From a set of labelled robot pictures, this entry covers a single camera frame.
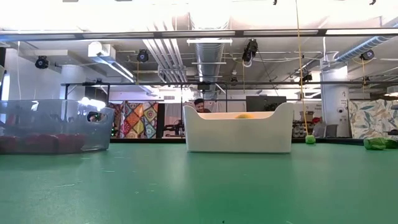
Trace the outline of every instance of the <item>patterned fabric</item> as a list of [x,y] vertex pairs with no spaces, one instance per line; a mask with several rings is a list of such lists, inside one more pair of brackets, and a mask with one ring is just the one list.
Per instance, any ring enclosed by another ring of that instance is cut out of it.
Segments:
[[398,129],[398,110],[390,109],[392,101],[350,101],[348,105],[355,139],[390,137],[385,132]]
[[158,103],[122,104],[120,138],[156,138]]
[[114,109],[114,127],[118,132],[116,133],[116,137],[120,138],[120,120],[121,120],[121,113],[123,109],[123,105],[109,103],[109,107]]

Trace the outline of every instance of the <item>clear plastic bin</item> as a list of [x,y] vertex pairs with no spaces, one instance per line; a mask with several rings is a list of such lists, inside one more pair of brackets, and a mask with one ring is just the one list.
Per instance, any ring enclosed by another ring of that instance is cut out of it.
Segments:
[[[89,115],[96,115],[90,121]],[[0,154],[69,154],[109,146],[114,110],[74,100],[0,101]]]

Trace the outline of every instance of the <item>blue pipe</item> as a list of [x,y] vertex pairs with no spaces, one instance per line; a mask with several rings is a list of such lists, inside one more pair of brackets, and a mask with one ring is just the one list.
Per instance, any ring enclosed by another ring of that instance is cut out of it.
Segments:
[[[393,28],[398,28],[398,23],[396,23]],[[345,53],[338,54],[335,56],[335,61],[336,62],[346,62],[349,59],[355,58],[357,56],[360,56],[361,54],[367,52],[368,50],[371,50],[374,47],[377,47],[378,45],[381,45],[384,42],[387,42],[388,40],[391,40],[394,38],[394,36],[375,36],[367,41],[363,42],[362,44],[359,44],[357,47],[346,51]]]

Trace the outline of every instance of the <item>white pillar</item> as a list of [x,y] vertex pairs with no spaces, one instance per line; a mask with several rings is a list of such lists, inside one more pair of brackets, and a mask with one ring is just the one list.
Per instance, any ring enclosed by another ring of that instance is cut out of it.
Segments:
[[[64,83],[83,83],[86,81],[84,68],[78,65],[63,65],[62,66],[62,80]],[[69,86],[68,91],[71,91],[74,86]],[[68,100],[81,100],[85,96],[85,87],[77,86],[68,95]],[[65,87],[61,87],[60,99],[65,99]]]
[[[346,64],[336,68],[322,65],[321,82],[347,81],[347,74]],[[337,137],[349,137],[348,93],[347,85],[321,85],[323,120],[326,125],[338,125]]]

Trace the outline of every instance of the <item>green ball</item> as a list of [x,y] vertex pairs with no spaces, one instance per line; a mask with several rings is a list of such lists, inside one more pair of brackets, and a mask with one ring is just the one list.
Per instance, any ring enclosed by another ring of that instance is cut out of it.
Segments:
[[315,136],[313,136],[313,135],[307,135],[306,137],[305,137],[305,143],[306,144],[315,144],[316,143],[316,139],[315,139]]

